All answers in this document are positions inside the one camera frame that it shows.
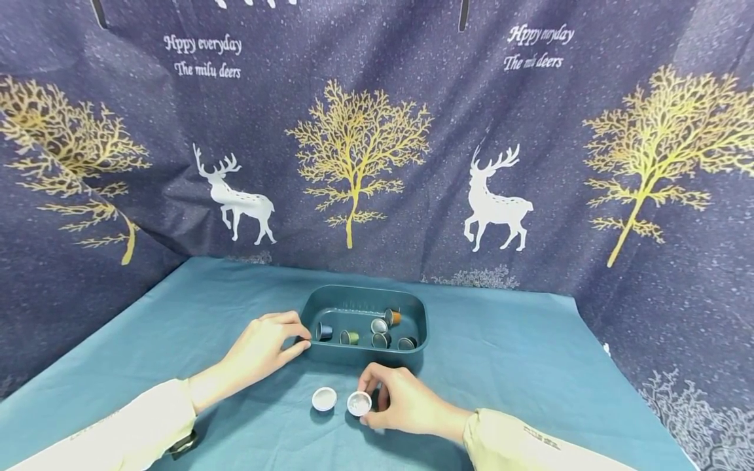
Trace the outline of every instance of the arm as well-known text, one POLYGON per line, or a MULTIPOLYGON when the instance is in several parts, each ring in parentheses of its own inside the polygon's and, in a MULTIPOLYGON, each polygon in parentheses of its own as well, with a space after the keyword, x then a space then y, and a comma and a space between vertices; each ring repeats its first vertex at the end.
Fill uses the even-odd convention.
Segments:
POLYGON ((191 433, 195 418, 188 380, 170 380, 9 471, 143 471, 191 433))
POLYGON ((477 409, 468 416, 462 443, 477 471, 635 471, 594 451, 540 432, 511 415, 490 409, 477 409))
POLYGON ((296 358, 311 346, 310 338, 297 313, 266 314, 246 327, 217 364, 189 379, 158 384, 8 471, 143 471, 189 436, 201 412, 296 358), (281 350, 293 336, 306 341, 281 350))
POLYGON ((442 400, 405 368, 371 363, 358 390, 381 384, 377 411, 361 418, 373 429, 429 434, 463 445, 476 471, 635 471, 586 448, 542 433, 519 419, 490 409, 465 411, 442 400))

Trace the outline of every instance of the starry pattern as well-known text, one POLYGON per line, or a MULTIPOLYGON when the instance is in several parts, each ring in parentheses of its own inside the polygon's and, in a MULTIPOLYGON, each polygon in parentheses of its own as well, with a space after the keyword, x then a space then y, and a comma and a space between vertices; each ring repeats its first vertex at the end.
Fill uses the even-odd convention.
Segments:
MULTIPOLYGON (((0 173, 7 241, 0 246, 0 281, 13 287, 5 290, 2 316, 12 329, 0 334, 0 378, 28 376, 22 364, 35 374, 187 255, 212 255, 411 281, 476 273, 471 278, 482 281, 469 283, 572 295, 637 389, 655 371, 678 370, 706 391, 710 407, 754 408, 751 181, 698 176, 715 203, 704 213, 665 206, 655 221, 668 229, 667 243, 631 235, 610 269, 605 260, 615 234, 590 228, 594 214, 586 202, 593 194, 583 184, 591 174, 582 121, 619 106, 658 66, 675 58, 682 74, 732 72, 751 86, 746 38, 754 19, 745 0, 716 9, 694 0, 479 0, 470 3, 463 32, 460 1, 299 0, 273 9, 262 1, 227 0, 219 8, 205 0, 157 2, 149 12, 122 3, 103 0, 109 31, 97 25, 86 0, 15 2, 6 14, 12 25, 39 27, 34 35, 13 26, 0 34, 6 61, 0 73, 54 81, 73 99, 107 103, 155 164, 128 176, 132 190, 120 209, 149 240, 140 242, 129 268, 113 262, 116 249, 82 253, 72 246, 56 230, 54 215, 31 209, 46 202, 44 195, 0 173), (565 45, 509 42, 510 29, 524 23, 555 29, 567 23, 575 34, 565 45), (179 55, 164 43, 165 35, 225 34, 242 41, 240 55, 179 55), (506 57, 544 52, 562 57, 562 66, 506 70, 506 57), (180 60, 227 63, 241 76, 179 77, 174 64, 180 60), (427 103, 434 117, 427 164, 399 170, 403 193, 363 203, 361 209, 388 217, 355 225, 359 243, 351 250, 342 230, 327 227, 315 199, 304 194, 297 143, 284 133, 306 119, 330 79, 345 90, 382 89, 393 102, 427 103), (489 190, 532 202, 522 252, 500 250, 499 243, 472 252, 463 235, 471 215, 471 156, 488 126, 482 162, 521 145, 520 161, 499 170, 489 190), (277 244, 255 247, 248 231, 229 240, 193 164, 192 141, 212 155, 238 156, 244 171, 225 181, 274 201, 270 226, 277 244), (487 280, 499 267, 515 283, 487 280), (74 292, 81 294, 74 299, 74 292), (58 328, 32 330, 50 325, 46 319, 58 328), (44 346, 23 347, 19 339, 26 345, 30 335, 44 346)), ((7 143, 0 144, 0 158, 16 158, 7 143)), ((484 237, 505 241, 508 228, 490 225, 484 237)))

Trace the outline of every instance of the deer antler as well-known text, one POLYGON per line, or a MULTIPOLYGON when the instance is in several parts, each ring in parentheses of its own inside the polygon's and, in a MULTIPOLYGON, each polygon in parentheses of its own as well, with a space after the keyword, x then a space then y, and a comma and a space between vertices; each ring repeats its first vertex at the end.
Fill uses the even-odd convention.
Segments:
POLYGON ((201 176, 209 176, 209 173, 204 171, 204 165, 199 161, 199 157, 201 157, 201 150, 199 147, 196 146, 196 143, 192 143, 194 146, 194 156, 196 157, 196 167, 199 169, 199 175, 201 176))
POLYGON ((501 152, 500 155, 498 156, 498 161, 495 163, 492 163, 492 161, 490 161, 489 165, 485 167, 485 170, 497 170, 499 168, 512 167, 513 165, 518 164, 518 159, 516 158, 516 156, 518 155, 520 146, 521 146, 520 144, 516 144, 515 152, 511 151, 509 147, 508 150, 505 151, 507 155, 505 160, 503 160, 503 153, 501 152))
POLYGON ((481 141, 479 141, 479 145, 477 146, 477 148, 474 149, 474 155, 471 156, 471 168, 474 168, 476 170, 479 169, 479 166, 478 166, 479 161, 477 160, 477 155, 479 155, 479 151, 482 150, 482 144, 484 143, 485 139, 487 139, 487 134, 489 134, 489 128, 491 126, 492 126, 491 124, 487 126, 487 129, 485 129, 484 137, 482 138, 481 141))
POLYGON ((233 152, 231 152, 231 158, 228 158, 227 155, 223 156, 223 161, 225 161, 228 165, 223 165, 222 162, 220 162, 220 170, 215 170, 219 173, 228 173, 228 172, 237 172, 241 169, 241 166, 238 165, 238 162, 235 160, 235 155, 233 155, 233 152))

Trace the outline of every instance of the person's right hand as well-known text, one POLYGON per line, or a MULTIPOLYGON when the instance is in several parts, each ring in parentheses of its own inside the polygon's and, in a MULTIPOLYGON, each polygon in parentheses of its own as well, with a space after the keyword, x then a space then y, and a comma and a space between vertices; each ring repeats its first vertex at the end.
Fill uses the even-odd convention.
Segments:
POLYGON ((362 416, 362 424, 372 429, 401 430, 463 442, 471 412, 443 401, 408 369, 370 363, 359 378, 358 390, 371 395, 380 384, 377 411, 362 416))

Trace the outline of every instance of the person's left hand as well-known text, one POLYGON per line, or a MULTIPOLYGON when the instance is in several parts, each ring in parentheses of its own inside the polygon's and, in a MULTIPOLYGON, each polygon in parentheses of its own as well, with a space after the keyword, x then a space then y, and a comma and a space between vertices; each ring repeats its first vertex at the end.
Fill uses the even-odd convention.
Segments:
POLYGON ((197 414, 212 404, 267 378, 311 346, 311 333, 295 311, 254 319, 216 365, 188 380, 197 414), (290 337, 301 337, 283 350, 290 337))

